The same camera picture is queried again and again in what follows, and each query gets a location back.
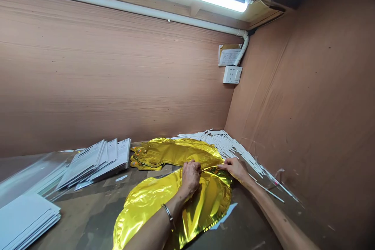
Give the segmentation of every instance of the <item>table surface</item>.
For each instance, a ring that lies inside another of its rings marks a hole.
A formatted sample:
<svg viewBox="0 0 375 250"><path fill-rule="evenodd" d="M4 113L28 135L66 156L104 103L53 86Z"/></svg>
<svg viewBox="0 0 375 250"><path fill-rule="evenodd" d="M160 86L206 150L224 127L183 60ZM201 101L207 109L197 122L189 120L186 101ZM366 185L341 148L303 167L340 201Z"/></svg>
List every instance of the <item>table surface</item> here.
<svg viewBox="0 0 375 250"><path fill-rule="evenodd" d="M171 165L165 165L161 171L138 171L136 168L128 168L78 191L74 191L74 188L64 191L54 201L54 204L61 208L61 220L30 249L112 249L114 223L123 209L128 193L144 179L162 177L177 168ZM127 175L125 179L116 182L116 179L124 175ZM261 184L269 186L270 181L264 179ZM220 224L217 230L200 234L185 249L231 249L234 245L237 249L282 249L250 193L238 182L234 183L232 189L232 203L237 202L237 206L227 220ZM287 193L277 187L274 187L272 192L285 200L283 204L273 198L274 202L322 250L339 249L332 229L319 224L308 210Z"/></svg>

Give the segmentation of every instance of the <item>white pipe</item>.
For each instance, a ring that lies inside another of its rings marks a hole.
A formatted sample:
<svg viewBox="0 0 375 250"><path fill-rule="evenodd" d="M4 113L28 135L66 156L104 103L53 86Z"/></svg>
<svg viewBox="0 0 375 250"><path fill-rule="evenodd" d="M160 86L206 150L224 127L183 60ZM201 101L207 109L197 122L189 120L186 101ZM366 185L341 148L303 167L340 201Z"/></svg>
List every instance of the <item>white pipe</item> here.
<svg viewBox="0 0 375 250"><path fill-rule="evenodd" d="M187 25L194 25L197 27L216 30L216 31L220 31L220 32L228 33L228 34L233 34L236 36L241 36L241 37L247 34L247 31L245 30L234 29L232 27L226 27L224 25L218 25L216 23L209 23L207 21L202 21L202 20L198 20L195 18L180 16L177 14L172 14L169 12L146 8L146 7L142 7L142 6L138 6L138 5L134 5L130 3L125 3L125 2L121 2L117 0L75 0L75 1L90 3L93 5L108 7L108 8L117 9L117 10L121 10L125 12L131 12L134 14L141 14L144 16L160 18L163 20L175 21L175 22L184 23Z"/></svg>
<svg viewBox="0 0 375 250"><path fill-rule="evenodd" d="M240 61L243 57L243 54L246 52L247 46L249 45L249 35L248 35L247 31L245 31L245 34L243 35L243 39L244 39L244 42L243 42L241 51L239 52L236 60L234 61L235 66L239 65L239 63L240 63Z"/></svg>

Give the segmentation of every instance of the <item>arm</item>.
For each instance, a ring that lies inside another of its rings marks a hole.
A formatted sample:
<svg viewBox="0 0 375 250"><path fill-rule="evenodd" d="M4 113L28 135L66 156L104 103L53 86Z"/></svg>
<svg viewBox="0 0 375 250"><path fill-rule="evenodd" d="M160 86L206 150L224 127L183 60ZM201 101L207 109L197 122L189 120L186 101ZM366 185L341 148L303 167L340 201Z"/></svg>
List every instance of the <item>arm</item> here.
<svg viewBox="0 0 375 250"><path fill-rule="evenodd" d="M284 250L319 250L250 178L237 158L227 158L224 164L218 167L231 173L254 196Z"/></svg>
<svg viewBox="0 0 375 250"><path fill-rule="evenodd" d="M173 220L179 217L186 200L198 189L201 172L199 162L192 160L184 163L182 186L165 204ZM164 207L161 207L125 245L124 250L162 250L170 233L169 216Z"/></svg>

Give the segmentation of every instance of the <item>white paper scrap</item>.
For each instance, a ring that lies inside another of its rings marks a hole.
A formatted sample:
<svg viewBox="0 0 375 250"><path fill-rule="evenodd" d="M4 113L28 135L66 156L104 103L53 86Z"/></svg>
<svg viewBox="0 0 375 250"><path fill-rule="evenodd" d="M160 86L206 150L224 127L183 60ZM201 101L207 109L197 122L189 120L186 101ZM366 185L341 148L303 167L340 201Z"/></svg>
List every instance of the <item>white paper scrap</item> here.
<svg viewBox="0 0 375 250"><path fill-rule="evenodd" d="M116 182L118 182L118 181L121 181L121 180L125 179L125 178L126 178L127 176L128 176L128 175L125 175L125 176L123 176L123 177L120 177L120 178L118 178L118 179L116 180Z"/></svg>

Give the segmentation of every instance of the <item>hand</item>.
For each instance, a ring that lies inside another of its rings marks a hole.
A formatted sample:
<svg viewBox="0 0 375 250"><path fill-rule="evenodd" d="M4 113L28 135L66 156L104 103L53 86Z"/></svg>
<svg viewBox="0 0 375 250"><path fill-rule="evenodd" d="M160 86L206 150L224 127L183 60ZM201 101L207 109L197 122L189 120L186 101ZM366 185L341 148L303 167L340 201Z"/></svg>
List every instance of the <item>hand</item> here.
<svg viewBox="0 0 375 250"><path fill-rule="evenodd" d="M224 164L218 165L220 170L228 171L234 178L236 178L240 183L250 178L249 173L242 166L241 162L237 158L227 158Z"/></svg>
<svg viewBox="0 0 375 250"><path fill-rule="evenodd" d="M191 160L184 163L184 167L182 169L182 186L180 188L183 196L188 198L198 189L201 173L202 170L199 162Z"/></svg>

